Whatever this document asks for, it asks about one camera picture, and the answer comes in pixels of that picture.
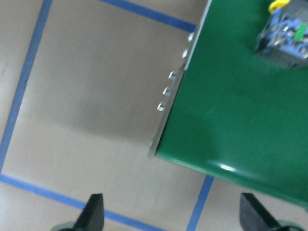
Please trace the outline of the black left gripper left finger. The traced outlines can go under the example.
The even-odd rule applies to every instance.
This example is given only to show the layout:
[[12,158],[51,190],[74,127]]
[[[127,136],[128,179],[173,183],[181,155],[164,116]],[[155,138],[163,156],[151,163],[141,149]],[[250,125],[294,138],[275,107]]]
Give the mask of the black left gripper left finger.
[[103,194],[92,194],[76,220],[74,231],[102,231],[104,227]]

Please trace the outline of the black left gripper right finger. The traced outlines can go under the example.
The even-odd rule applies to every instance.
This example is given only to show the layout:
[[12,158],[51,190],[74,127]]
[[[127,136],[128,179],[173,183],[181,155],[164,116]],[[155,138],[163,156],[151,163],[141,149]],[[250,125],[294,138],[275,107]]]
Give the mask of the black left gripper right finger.
[[277,231],[282,227],[252,193],[241,193],[239,209],[244,231]]

